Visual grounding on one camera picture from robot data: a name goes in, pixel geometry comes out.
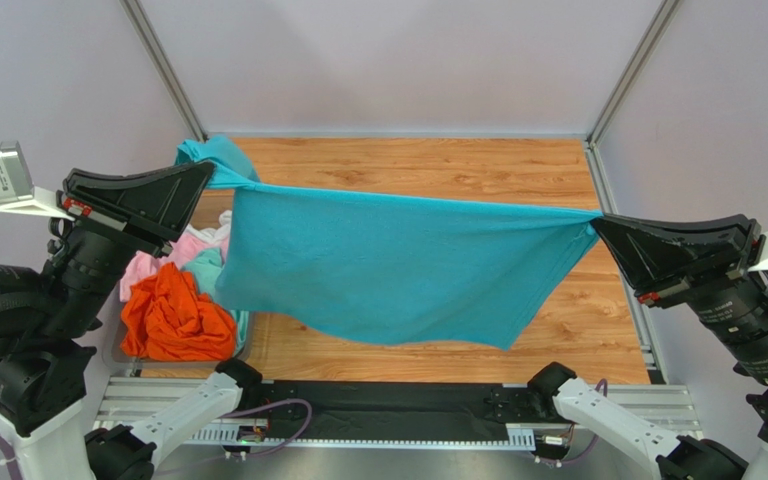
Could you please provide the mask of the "teal t shirt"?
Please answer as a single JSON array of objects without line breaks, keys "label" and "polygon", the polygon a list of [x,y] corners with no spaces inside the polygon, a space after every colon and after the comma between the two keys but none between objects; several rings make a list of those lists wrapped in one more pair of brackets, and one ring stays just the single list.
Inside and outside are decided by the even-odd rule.
[{"label": "teal t shirt", "polygon": [[268,184],[225,137],[176,163],[233,193],[217,303],[356,342],[507,350],[598,240],[597,210]]}]

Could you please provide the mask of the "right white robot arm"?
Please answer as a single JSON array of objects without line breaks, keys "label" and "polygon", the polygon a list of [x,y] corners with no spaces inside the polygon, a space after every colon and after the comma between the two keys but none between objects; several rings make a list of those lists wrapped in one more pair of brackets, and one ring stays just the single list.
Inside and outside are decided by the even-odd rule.
[{"label": "right white robot arm", "polygon": [[749,407],[757,452],[747,460],[666,429],[557,362],[528,382],[529,410],[589,430],[654,479],[768,479],[768,231],[744,215],[689,223],[605,215],[592,225],[641,305],[688,307],[728,352],[729,383],[752,382],[727,393],[729,406]]}]

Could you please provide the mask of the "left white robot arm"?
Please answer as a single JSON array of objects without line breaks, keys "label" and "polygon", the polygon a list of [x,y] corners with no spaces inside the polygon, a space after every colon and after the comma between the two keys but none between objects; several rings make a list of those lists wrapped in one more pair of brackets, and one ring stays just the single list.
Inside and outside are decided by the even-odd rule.
[{"label": "left white robot arm", "polygon": [[149,418],[86,432],[79,416],[95,349],[79,339],[138,252],[170,254],[213,175],[210,162],[129,176],[75,169],[62,187],[1,196],[12,213],[50,221],[41,270],[0,265],[0,443],[25,479],[149,479],[176,448],[241,407],[259,372],[220,362]]}]

